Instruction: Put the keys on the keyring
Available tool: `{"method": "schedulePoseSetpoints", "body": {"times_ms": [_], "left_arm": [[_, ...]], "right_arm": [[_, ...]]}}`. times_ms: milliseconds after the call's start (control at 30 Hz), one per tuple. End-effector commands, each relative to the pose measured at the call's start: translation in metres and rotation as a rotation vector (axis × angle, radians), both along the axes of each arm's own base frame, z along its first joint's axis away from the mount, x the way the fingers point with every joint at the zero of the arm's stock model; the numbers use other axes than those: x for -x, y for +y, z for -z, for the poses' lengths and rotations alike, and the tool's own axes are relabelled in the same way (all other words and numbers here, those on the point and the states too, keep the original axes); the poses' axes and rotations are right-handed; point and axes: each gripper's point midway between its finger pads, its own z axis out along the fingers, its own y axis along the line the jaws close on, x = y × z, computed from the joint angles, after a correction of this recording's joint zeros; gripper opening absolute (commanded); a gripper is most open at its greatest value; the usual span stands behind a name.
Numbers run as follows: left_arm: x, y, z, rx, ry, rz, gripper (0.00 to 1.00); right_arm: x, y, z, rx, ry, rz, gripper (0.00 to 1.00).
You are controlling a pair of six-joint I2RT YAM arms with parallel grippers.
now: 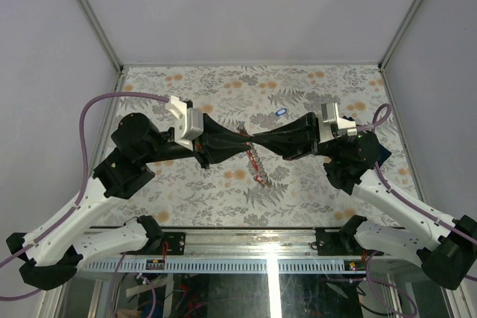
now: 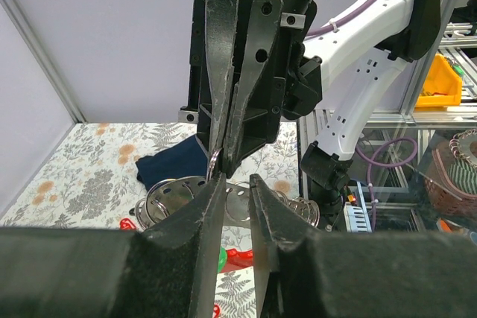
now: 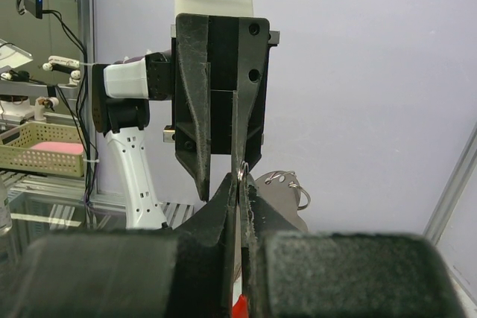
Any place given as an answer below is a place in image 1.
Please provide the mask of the metal key holder red handle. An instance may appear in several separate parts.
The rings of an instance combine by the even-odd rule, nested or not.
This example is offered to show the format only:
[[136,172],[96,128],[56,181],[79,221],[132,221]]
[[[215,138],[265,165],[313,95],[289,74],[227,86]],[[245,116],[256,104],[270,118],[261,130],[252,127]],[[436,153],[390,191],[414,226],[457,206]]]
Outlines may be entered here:
[[271,180],[262,164],[262,160],[252,142],[245,143],[249,150],[246,152],[252,168],[253,179],[263,188],[271,187]]

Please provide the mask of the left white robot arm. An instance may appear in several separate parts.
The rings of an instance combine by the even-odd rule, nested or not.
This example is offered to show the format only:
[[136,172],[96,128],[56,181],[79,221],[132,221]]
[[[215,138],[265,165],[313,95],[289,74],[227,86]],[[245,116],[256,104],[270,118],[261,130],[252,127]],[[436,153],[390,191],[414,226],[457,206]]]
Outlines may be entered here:
[[140,215],[111,231],[88,236],[86,230],[112,209],[122,206],[155,176],[153,162],[195,158],[202,167],[221,163],[249,150],[248,140],[200,114],[187,146],[176,143],[174,128],[159,131],[142,113],[125,116],[112,134],[115,149],[83,181],[51,219],[32,232],[14,232],[6,242],[22,260],[20,276],[27,285],[51,290],[69,281],[87,264],[132,252],[155,254],[163,231],[150,215]]

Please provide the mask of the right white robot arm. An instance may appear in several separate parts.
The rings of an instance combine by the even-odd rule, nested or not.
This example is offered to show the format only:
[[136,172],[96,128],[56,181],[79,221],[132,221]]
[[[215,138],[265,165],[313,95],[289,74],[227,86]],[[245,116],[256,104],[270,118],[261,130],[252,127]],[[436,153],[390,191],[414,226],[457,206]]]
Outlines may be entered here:
[[476,262],[476,220],[455,218],[392,185],[381,172],[380,162],[388,154],[373,129],[351,118],[310,112],[251,140],[285,160],[329,157],[323,167],[334,188],[377,207],[400,225],[386,229],[353,218],[341,230],[343,251],[377,250],[418,266],[441,287],[457,289]]

